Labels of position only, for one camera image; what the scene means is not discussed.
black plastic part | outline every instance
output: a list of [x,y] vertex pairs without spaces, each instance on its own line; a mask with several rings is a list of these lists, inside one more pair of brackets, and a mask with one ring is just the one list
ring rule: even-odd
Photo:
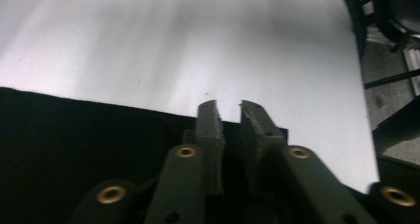
[[187,129],[182,136],[182,144],[195,144],[195,130]]
[[374,145],[378,152],[403,141],[420,136],[420,96],[381,122],[373,130]]
[[[180,149],[193,150],[193,153],[182,157]],[[204,223],[203,164],[203,152],[197,146],[181,145],[169,151],[146,224]]]
[[274,151],[287,146],[281,131],[274,125],[265,110],[257,103],[241,104],[242,157],[250,192],[255,195],[273,195],[271,184],[272,156]]
[[[114,203],[100,203],[98,193],[109,186],[121,186],[125,195]],[[136,218],[136,186],[124,180],[108,180],[95,186],[74,211],[69,224],[125,224]]]
[[299,200],[302,209],[309,209],[316,216],[312,223],[376,223],[310,150],[284,147],[276,164],[291,195]]
[[375,217],[378,219],[379,223],[389,223],[389,224],[411,224],[418,223],[420,220],[420,205],[419,205],[419,196],[413,195],[413,193],[408,193],[416,204],[413,206],[402,206],[396,203],[389,201],[383,194],[382,190],[387,187],[395,187],[394,185],[388,185],[386,183],[375,183],[370,187],[369,199],[371,206],[376,210]]
[[420,166],[376,154],[380,181],[420,196]]
[[404,79],[407,79],[407,78],[412,78],[412,77],[419,76],[419,75],[420,75],[420,69],[414,69],[414,70],[411,70],[411,71],[408,71],[408,72],[393,75],[391,77],[382,78],[382,79],[379,79],[379,80],[376,80],[376,81],[365,83],[365,89],[370,89],[370,88],[382,86],[382,85],[385,85],[385,84],[398,82],[398,81],[401,81],[401,80],[404,80]]
[[216,101],[198,107],[195,145],[204,152],[204,183],[207,194],[222,194],[222,156],[225,145]]

white surface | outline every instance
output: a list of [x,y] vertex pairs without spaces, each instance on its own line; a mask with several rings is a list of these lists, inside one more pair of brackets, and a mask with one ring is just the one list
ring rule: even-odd
[[343,183],[377,181],[342,0],[0,0],[0,86],[238,122],[261,104]]

black fabric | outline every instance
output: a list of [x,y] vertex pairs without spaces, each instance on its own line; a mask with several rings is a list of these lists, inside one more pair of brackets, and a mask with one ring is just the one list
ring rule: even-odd
[[[0,223],[66,223],[97,183],[158,175],[194,126],[191,117],[0,88]],[[239,125],[224,128],[234,153]]]

metal rivet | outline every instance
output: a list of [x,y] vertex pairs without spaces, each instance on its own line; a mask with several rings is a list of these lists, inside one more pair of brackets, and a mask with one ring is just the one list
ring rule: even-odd
[[195,150],[192,148],[181,148],[176,151],[176,155],[182,158],[190,158],[195,156]]
[[97,195],[96,200],[103,204],[111,204],[123,199],[126,195],[126,189],[122,186],[114,185],[105,187]]
[[395,203],[400,206],[414,206],[416,205],[416,200],[407,194],[406,192],[399,190],[395,187],[386,186],[383,187],[380,191],[382,196],[384,196],[388,201]]
[[311,156],[307,151],[300,148],[292,148],[289,152],[292,156],[300,159],[306,159]]

black chair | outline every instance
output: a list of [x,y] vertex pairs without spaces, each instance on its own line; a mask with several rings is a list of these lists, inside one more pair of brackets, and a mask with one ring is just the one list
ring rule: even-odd
[[399,49],[420,49],[420,0],[363,0],[372,1],[372,15],[367,25],[375,23],[393,43],[393,52]]

